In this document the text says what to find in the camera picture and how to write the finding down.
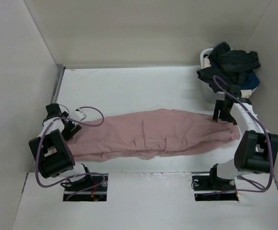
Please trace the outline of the dark clothes pile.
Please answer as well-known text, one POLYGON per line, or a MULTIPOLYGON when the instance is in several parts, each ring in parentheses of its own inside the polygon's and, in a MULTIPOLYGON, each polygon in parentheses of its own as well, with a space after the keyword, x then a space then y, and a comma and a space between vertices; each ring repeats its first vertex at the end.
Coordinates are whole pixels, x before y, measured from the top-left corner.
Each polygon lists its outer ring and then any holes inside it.
POLYGON ((246 75, 261 66, 257 52, 247 53, 244 50, 231 49, 226 42, 217 45, 210 53, 209 59, 215 61, 223 72, 230 76, 239 73, 246 75))

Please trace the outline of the pink trousers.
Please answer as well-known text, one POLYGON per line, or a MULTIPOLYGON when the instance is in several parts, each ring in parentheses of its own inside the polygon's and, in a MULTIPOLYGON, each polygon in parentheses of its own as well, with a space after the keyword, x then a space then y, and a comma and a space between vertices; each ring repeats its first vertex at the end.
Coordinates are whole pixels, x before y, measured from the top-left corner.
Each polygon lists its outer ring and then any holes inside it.
POLYGON ((237 125, 211 115, 158 109, 109 116, 98 127, 84 126, 68 141, 77 161, 119 157, 172 157, 215 150, 240 138, 237 125))

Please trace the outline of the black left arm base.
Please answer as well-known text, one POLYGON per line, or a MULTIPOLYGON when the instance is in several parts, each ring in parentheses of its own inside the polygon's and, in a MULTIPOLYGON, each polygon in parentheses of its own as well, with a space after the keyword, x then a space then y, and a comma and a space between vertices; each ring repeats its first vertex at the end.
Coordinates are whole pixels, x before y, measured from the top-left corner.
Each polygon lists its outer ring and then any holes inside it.
POLYGON ((81 179, 67 180, 60 185, 64 188, 65 202, 105 202, 107 201, 108 174, 92 174, 81 179))

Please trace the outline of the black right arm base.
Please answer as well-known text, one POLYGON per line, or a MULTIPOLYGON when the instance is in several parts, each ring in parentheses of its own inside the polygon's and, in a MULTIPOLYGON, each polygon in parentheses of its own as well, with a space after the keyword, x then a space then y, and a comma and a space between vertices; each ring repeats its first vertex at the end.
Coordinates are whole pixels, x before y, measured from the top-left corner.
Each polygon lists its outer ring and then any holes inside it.
POLYGON ((235 180, 218 178, 215 168, 193 173, 191 187, 195 201, 239 201, 235 180))

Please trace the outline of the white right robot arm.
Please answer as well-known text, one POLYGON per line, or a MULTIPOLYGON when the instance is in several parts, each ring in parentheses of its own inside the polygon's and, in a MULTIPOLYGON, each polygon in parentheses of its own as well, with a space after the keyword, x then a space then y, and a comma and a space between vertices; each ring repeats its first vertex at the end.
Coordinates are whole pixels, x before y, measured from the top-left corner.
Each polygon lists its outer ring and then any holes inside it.
POLYGON ((212 119, 238 125, 242 138, 233 159, 211 168, 207 179, 209 187, 220 189, 226 181, 250 173, 268 173, 272 181, 278 135, 269 133, 258 120, 250 100, 242 97, 239 86, 226 86, 224 100, 216 101, 212 119))

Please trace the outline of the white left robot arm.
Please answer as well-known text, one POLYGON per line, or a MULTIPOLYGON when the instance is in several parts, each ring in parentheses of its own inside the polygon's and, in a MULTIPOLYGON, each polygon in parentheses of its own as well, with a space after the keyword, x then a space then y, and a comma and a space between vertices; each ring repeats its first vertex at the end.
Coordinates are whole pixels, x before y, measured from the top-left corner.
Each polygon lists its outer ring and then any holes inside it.
POLYGON ((43 120, 42 132, 38 137, 29 141, 32 155, 36 158, 41 137, 44 138, 39 155, 38 170, 45 179, 55 178, 74 169, 75 160, 67 146, 67 141, 81 130, 81 126, 69 119, 83 121, 86 118, 86 115, 79 109, 70 114, 66 111, 62 112, 57 103, 47 105, 46 111, 47 116, 43 120))

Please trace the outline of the white laundry basket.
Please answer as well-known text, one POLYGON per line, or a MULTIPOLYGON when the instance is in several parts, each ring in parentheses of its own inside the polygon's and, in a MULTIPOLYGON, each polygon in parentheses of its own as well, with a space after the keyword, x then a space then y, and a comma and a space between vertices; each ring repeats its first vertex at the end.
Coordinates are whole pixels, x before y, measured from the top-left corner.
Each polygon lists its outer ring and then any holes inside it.
MULTIPOLYGON (((208 59, 209 59, 210 53, 212 51, 213 51, 213 48, 207 48, 207 49, 203 50, 200 54, 200 59, 205 54, 208 55, 208 59)), ((202 82, 208 83, 214 92, 212 94, 211 100, 206 99, 206 97, 203 95, 203 97, 208 102, 215 102, 216 100, 224 99, 224 96, 222 99, 217 98, 216 93, 220 92, 222 90, 219 89, 219 87, 214 83, 214 80, 213 80, 214 75, 217 75, 218 77, 223 79, 228 85, 231 85, 231 84, 240 85, 241 90, 254 89, 254 88, 257 88, 260 84, 260 81, 253 70, 248 72, 246 75, 242 75, 241 73, 239 73, 239 74, 234 74, 234 75, 230 76, 230 75, 224 73, 223 70, 220 68, 220 66, 215 61, 210 60, 210 62, 214 63, 217 68, 213 69, 213 68, 208 67, 208 68, 202 69, 202 67, 201 67, 201 69, 197 71, 197 75, 201 82, 201 85, 202 85, 202 82)))

